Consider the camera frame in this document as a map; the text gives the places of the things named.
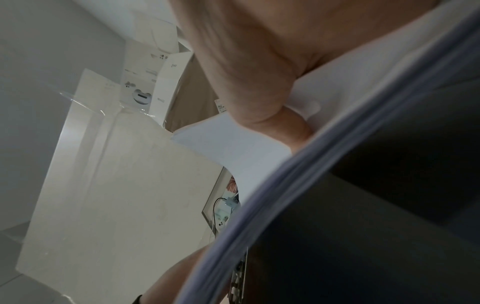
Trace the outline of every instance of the white wall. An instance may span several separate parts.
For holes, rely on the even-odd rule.
[[[125,42],[71,0],[0,0],[0,230],[29,221],[84,68],[120,82]]]

